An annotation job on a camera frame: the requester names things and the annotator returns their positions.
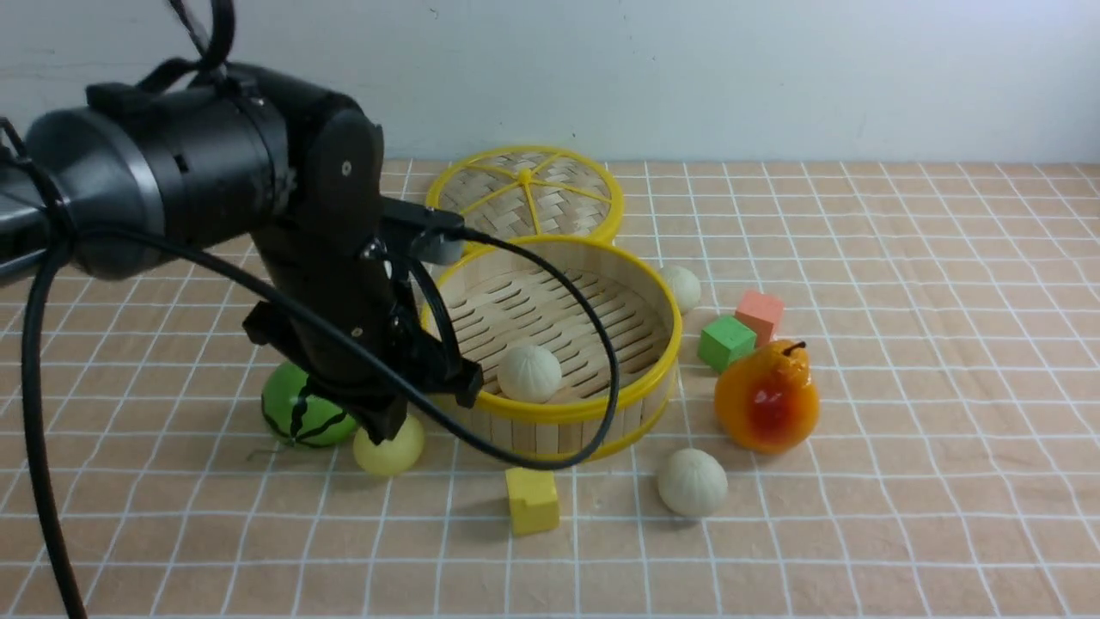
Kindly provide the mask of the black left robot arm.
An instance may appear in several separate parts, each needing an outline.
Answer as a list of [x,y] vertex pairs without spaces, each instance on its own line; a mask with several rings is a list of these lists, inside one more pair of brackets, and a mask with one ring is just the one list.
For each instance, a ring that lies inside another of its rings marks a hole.
[[251,236],[284,297],[417,391],[479,400],[482,369],[424,331],[408,281],[459,259],[448,232],[463,218],[382,192],[382,128],[349,95],[248,64],[173,93],[95,82],[82,108],[38,117],[22,150],[74,226],[196,250]]

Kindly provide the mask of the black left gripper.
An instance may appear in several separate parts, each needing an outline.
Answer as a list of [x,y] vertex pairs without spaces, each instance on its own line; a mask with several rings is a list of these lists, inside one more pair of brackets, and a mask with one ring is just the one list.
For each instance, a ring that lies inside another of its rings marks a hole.
[[[290,129],[296,186],[287,207],[255,231],[276,289],[314,310],[420,393],[448,393],[473,404],[482,369],[462,357],[443,306],[439,336],[416,320],[410,277],[421,261],[385,248],[382,219],[382,129],[356,108],[314,111]],[[394,440],[407,400],[393,393],[353,393],[340,407],[372,445]]]

